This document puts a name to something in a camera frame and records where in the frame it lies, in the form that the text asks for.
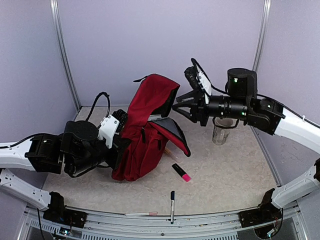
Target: table surface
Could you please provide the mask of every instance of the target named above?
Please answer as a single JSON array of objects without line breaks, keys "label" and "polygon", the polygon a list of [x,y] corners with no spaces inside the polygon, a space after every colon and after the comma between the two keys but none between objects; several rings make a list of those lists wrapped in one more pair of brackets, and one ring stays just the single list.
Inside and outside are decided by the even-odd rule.
[{"label": "table surface", "polygon": [[[106,107],[96,107],[90,122],[98,125],[106,114]],[[90,107],[83,107],[77,120],[84,120]],[[168,149],[181,161],[179,165],[192,180],[184,182],[172,168],[176,163],[164,154],[159,165],[134,182],[116,181],[111,169],[96,168],[87,174],[70,178],[49,174],[43,189],[64,196],[68,206],[109,213],[158,212],[169,215],[170,192],[175,191],[175,214],[193,215],[217,213],[257,206],[264,193],[276,186],[267,161],[248,126],[241,123],[224,145],[212,142],[213,124],[195,124],[171,112],[183,130],[191,156],[171,142]]]}]

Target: glass cup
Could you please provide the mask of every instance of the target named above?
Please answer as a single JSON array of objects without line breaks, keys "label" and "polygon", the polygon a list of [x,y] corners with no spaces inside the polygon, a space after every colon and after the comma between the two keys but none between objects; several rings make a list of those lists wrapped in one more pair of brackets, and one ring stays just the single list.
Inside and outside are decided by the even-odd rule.
[{"label": "glass cup", "polygon": [[223,145],[226,143],[231,129],[224,129],[231,127],[234,121],[231,118],[214,118],[214,128],[212,133],[212,142],[216,145]]}]

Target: red backpack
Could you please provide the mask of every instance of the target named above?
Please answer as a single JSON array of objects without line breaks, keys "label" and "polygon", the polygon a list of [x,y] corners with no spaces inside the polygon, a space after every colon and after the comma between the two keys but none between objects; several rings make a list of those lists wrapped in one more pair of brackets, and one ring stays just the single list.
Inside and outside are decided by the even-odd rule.
[{"label": "red backpack", "polygon": [[183,131],[168,117],[179,87],[178,83],[158,74],[151,74],[141,82],[121,132],[121,137],[130,139],[131,143],[118,168],[112,171],[113,179],[135,181],[152,171],[169,140],[186,156],[191,155]]}]

